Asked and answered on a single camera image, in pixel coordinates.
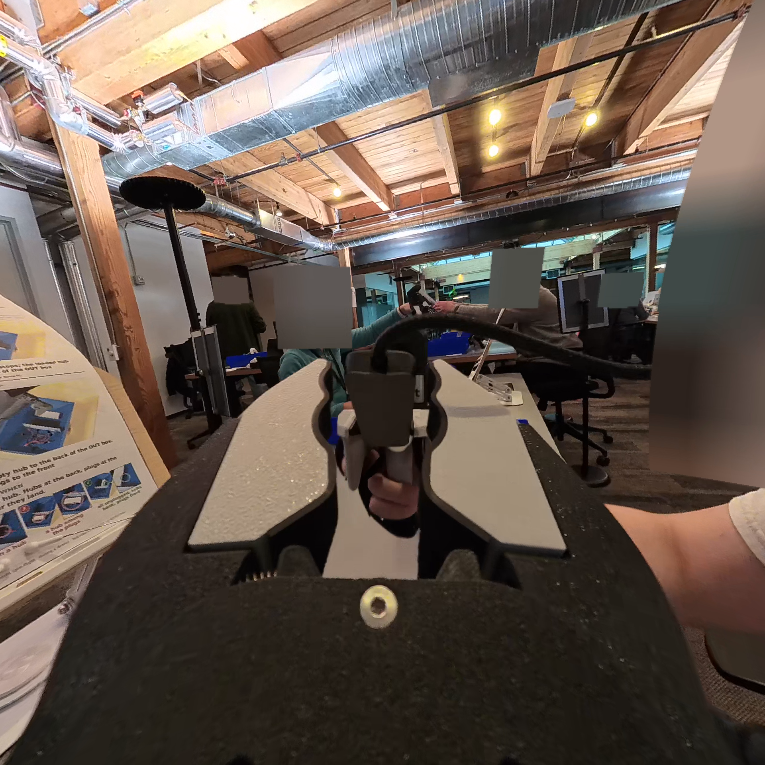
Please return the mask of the person's right hand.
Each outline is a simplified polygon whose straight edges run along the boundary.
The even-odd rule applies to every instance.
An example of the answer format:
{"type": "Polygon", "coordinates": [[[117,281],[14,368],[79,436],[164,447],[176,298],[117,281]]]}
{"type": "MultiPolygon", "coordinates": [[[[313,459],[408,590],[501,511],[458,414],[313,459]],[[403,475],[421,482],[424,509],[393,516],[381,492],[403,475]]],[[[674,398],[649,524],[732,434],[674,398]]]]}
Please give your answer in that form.
{"type": "Polygon", "coordinates": [[[370,513],[386,521],[411,519],[418,511],[421,486],[390,478],[385,471],[373,472],[367,480],[370,513]]]}

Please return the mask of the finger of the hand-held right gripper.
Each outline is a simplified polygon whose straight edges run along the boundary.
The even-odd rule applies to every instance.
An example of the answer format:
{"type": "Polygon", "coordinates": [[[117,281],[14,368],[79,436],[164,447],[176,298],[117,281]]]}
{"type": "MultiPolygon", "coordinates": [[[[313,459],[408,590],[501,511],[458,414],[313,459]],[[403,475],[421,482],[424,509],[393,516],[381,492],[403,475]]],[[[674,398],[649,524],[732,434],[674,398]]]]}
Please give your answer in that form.
{"type": "Polygon", "coordinates": [[[426,401],[426,376],[416,374],[410,432],[405,445],[386,448],[386,472],[398,483],[416,483],[417,459],[427,436],[429,410],[426,401]]]}
{"type": "Polygon", "coordinates": [[[342,411],[337,418],[337,435],[343,447],[343,474],[349,490],[357,491],[363,474],[363,435],[355,411],[342,411]]]}

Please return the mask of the person's white shirt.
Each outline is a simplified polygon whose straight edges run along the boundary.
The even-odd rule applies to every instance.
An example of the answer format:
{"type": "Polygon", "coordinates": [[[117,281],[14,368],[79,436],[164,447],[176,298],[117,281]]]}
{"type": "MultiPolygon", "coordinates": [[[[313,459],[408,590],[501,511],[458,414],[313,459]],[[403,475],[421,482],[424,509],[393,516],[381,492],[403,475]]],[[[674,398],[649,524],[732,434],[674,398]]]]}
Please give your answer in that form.
{"type": "Polygon", "coordinates": [[[752,555],[765,562],[763,488],[736,496],[728,503],[731,521],[752,555]]]}

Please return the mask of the grey usb hub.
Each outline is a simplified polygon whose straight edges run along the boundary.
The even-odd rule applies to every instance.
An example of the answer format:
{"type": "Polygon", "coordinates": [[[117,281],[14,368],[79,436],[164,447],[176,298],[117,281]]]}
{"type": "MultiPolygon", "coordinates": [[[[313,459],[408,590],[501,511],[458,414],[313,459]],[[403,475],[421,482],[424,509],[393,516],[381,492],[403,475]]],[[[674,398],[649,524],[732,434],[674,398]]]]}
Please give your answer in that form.
{"type": "Polygon", "coordinates": [[[372,361],[371,349],[347,356],[345,383],[360,433],[370,447],[404,447],[412,436],[416,360],[389,350],[385,372],[375,371],[372,361]]]}

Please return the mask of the silver rectangular air duct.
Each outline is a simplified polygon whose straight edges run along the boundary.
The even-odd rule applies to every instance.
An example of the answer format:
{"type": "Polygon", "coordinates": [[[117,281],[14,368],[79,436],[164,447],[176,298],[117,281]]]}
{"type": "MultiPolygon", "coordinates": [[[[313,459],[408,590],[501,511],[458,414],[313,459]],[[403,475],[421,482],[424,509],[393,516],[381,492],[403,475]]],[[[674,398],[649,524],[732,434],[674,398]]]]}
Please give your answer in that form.
{"type": "Polygon", "coordinates": [[[433,106],[533,73],[531,2],[410,2],[180,108],[175,131],[102,159],[126,179],[193,169],[428,90],[433,106]]]}

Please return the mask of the black pole with round disc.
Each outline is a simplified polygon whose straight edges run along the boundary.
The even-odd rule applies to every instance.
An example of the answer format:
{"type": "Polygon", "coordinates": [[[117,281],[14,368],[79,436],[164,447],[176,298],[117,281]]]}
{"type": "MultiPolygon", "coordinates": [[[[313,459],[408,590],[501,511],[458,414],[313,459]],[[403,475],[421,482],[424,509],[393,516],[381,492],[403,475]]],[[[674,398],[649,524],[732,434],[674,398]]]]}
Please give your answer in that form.
{"type": "MultiPolygon", "coordinates": [[[[206,202],[205,193],[186,180],[172,177],[133,177],[124,180],[120,185],[121,196],[133,206],[138,206],[150,211],[160,211],[165,215],[167,232],[171,242],[171,248],[175,258],[175,264],[184,296],[186,312],[190,321],[191,333],[203,328],[200,312],[197,310],[194,290],[187,272],[184,251],[180,242],[180,234],[177,226],[175,213],[177,211],[189,212],[201,208],[206,202]]],[[[220,428],[225,418],[210,413],[209,399],[206,394],[204,381],[196,376],[199,390],[204,404],[207,427],[204,431],[190,438],[186,445],[195,450],[202,439],[208,438],[220,428]]]]}

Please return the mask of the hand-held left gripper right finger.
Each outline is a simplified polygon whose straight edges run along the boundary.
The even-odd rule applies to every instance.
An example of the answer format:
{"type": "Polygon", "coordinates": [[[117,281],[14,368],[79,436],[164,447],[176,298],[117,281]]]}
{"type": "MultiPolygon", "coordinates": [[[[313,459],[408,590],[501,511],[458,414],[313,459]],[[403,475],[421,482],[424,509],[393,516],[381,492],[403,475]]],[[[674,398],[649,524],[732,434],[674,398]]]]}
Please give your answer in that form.
{"type": "Polygon", "coordinates": [[[432,363],[422,477],[429,499],[483,541],[563,556],[566,545],[517,423],[516,408],[432,363]]]}

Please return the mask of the white sign stand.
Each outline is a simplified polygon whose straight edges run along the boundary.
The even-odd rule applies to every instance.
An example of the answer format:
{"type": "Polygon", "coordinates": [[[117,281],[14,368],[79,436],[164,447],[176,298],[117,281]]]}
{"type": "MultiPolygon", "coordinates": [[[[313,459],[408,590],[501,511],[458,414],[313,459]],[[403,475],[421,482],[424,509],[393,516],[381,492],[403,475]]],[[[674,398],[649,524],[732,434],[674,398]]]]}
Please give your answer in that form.
{"type": "Polygon", "coordinates": [[[2,729],[28,720],[43,690],[70,625],[76,601],[69,595],[1,645],[2,729]]]}

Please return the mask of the black steel beam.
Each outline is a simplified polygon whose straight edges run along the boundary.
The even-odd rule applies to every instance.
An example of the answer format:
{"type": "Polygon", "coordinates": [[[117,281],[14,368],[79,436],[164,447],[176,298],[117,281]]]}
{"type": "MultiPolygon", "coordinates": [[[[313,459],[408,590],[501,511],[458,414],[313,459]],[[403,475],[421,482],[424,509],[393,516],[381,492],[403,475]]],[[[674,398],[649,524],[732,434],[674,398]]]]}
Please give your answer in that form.
{"type": "Polygon", "coordinates": [[[683,186],[654,186],[576,200],[477,222],[436,228],[351,249],[355,265],[405,259],[449,249],[505,242],[579,227],[636,219],[680,207],[683,186]]]}

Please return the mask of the wooden post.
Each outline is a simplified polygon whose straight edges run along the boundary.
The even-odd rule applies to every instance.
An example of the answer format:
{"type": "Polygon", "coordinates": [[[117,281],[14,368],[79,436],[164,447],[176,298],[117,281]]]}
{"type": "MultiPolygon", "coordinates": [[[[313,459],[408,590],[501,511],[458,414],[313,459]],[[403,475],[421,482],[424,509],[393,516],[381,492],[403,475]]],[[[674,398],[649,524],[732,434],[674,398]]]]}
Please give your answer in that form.
{"type": "Polygon", "coordinates": [[[91,266],[117,346],[122,386],[158,454],[169,469],[177,452],[167,424],[120,227],[100,161],[98,144],[48,118],[91,266]]]}

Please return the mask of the spiral metal duct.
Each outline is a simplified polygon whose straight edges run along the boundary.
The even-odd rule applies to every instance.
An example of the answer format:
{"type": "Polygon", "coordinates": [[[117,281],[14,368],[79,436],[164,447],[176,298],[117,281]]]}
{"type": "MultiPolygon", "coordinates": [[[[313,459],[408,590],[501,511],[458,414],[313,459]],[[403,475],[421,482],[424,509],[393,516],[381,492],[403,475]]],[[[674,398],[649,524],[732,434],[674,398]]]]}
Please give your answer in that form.
{"type": "Polygon", "coordinates": [[[378,243],[410,239],[459,226],[482,224],[489,220],[518,219],[521,226],[547,221],[542,229],[566,227],[557,223],[559,216],[573,216],[574,226],[585,225],[585,216],[593,216],[596,223],[607,218],[643,216],[679,206],[682,203],[691,167],[674,167],[606,183],[592,183],[577,188],[559,190],[536,198],[505,200],[502,205],[483,210],[461,208],[455,214],[440,216],[419,224],[366,235],[346,238],[321,238],[310,234],[289,221],[276,219],[266,212],[244,210],[222,200],[210,197],[201,212],[216,214],[229,222],[242,224],[247,233],[267,241],[332,253],[344,247],[356,248],[378,243]]]}

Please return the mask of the white plastic tool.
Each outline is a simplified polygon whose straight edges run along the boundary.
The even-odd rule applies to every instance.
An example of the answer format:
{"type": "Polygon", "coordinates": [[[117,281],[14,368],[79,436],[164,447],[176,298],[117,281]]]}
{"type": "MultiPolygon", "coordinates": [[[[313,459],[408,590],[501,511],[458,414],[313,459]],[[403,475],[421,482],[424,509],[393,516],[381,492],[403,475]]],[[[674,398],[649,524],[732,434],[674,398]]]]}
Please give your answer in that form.
{"type": "Polygon", "coordinates": [[[521,406],[523,404],[521,391],[515,390],[511,383],[494,381],[492,376],[479,374],[478,368],[471,371],[470,380],[490,393],[503,406],[521,406]]]}

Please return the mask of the wooden sign board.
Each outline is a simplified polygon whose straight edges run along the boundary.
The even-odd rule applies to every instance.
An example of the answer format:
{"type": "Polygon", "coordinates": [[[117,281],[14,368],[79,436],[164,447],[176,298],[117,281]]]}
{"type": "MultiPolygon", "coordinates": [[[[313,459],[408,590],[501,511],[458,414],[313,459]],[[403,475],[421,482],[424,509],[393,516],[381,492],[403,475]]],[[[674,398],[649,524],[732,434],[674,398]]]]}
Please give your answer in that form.
{"type": "Polygon", "coordinates": [[[138,412],[130,401],[120,380],[99,367],[94,367],[93,371],[98,374],[116,407],[120,411],[156,486],[159,489],[162,488],[162,486],[170,480],[171,473],[168,471],[166,464],[152,441],[151,436],[147,432],[138,412]]]}

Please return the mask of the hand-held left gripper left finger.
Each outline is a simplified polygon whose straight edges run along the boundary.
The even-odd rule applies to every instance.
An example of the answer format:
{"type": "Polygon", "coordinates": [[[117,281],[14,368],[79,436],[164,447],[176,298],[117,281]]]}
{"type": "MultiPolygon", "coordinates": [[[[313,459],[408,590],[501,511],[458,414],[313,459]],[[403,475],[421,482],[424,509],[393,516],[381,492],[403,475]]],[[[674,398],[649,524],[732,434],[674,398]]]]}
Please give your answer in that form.
{"type": "Polygon", "coordinates": [[[332,498],[333,449],[320,430],[332,367],[316,359],[248,407],[187,541],[192,551],[252,549],[332,498]]]}

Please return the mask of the grey flat panel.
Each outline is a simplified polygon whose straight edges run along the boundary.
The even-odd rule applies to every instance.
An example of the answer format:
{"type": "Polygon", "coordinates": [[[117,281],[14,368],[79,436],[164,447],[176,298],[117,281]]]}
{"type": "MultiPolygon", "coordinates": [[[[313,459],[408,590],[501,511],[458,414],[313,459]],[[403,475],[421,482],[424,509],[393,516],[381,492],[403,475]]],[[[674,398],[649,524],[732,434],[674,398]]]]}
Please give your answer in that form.
{"type": "Polygon", "coordinates": [[[210,413],[231,417],[226,371],[215,327],[201,328],[191,333],[196,376],[204,381],[210,413]]]}

